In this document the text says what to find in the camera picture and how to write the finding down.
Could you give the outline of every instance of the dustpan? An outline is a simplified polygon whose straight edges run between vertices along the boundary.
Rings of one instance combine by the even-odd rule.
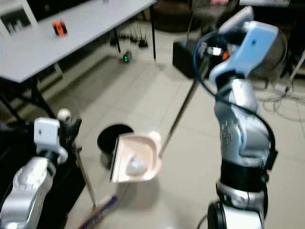
[[[110,169],[110,181],[141,182],[154,178],[161,168],[160,135],[123,134],[116,141]]]

